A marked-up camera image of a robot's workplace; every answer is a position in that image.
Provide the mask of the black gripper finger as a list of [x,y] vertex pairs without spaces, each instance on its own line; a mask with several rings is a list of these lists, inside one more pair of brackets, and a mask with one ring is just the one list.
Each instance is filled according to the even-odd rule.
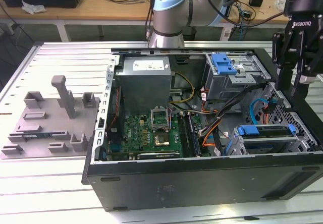
[[322,30],[300,31],[297,39],[297,74],[292,96],[305,98],[309,85],[322,73]]
[[291,84],[294,63],[290,62],[290,53],[292,31],[276,32],[272,37],[273,63],[277,65],[277,79],[275,88],[277,90],[288,90]]

